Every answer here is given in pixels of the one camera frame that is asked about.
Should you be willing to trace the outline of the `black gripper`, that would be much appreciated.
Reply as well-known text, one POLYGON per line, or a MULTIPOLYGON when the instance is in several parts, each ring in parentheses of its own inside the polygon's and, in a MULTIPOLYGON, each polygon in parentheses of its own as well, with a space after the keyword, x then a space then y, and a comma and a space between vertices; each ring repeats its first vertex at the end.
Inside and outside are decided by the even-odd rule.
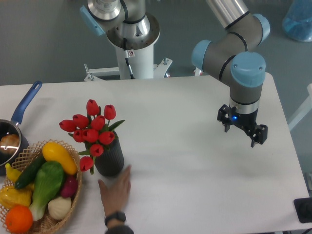
POLYGON ((228 132, 231 125, 241 129, 251 138, 251 147, 256 144, 262 145, 268 137, 268 126, 264 124, 257 125, 258 109, 249 114, 241 114, 236 111, 236 107, 230 108, 223 104, 217 113, 217 121, 224 126, 224 132, 228 132))

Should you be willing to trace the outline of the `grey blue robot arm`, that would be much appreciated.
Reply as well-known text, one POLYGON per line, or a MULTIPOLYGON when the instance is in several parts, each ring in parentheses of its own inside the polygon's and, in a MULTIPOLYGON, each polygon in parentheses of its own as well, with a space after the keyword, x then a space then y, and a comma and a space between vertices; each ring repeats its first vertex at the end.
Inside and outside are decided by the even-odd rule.
MULTIPOLYGON (((254 52, 270 33, 268 20, 251 14, 241 0, 210 0, 208 5, 226 30, 219 42, 200 41, 192 51, 192 64, 227 85, 230 102, 218 110, 225 130, 236 126, 252 144, 263 144, 266 125, 256 117, 265 80, 266 63, 254 52)), ((121 79, 156 78, 154 44, 160 35, 157 19, 143 0, 90 0, 79 10, 87 27, 106 35, 115 47, 121 79)))

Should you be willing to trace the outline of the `person's bare hand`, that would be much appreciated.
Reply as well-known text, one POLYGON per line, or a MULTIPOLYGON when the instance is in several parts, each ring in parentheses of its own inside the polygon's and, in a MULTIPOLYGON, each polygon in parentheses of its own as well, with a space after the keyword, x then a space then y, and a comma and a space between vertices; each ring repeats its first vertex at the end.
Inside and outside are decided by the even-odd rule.
POLYGON ((110 187, 107 187, 104 181, 98 180, 105 216, 121 212, 125 208, 131 189, 131 167, 127 166, 110 187))

